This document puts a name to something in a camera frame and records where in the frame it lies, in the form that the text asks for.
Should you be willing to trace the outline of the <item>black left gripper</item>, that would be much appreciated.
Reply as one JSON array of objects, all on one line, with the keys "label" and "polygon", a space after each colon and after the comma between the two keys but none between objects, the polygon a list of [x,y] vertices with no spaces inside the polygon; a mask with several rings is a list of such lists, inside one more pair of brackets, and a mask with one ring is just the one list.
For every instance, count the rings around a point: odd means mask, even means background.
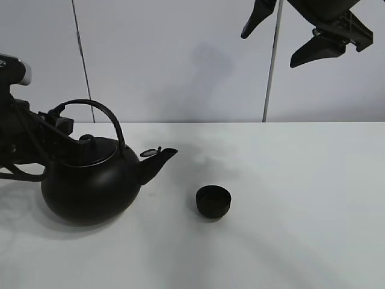
[{"label": "black left gripper", "polygon": [[2,83],[1,164],[46,164],[53,159],[71,166],[95,163],[99,159],[96,139],[70,137],[74,120],[61,116],[65,106],[34,113],[29,102],[14,98],[10,85]]}]

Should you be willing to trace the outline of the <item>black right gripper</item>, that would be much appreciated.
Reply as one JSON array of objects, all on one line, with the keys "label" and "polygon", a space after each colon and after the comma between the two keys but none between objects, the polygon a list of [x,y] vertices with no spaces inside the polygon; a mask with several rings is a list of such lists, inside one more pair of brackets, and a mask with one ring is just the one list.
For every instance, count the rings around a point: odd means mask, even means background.
[{"label": "black right gripper", "polygon": [[[241,38],[246,39],[275,9],[276,0],[255,0],[251,15],[244,25]],[[314,26],[313,36],[291,57],[290,67],[337,58],[353,44],[361,52],[373,44],[373,32],[351,11],[357,1],[291,0],[289,3]]]}]

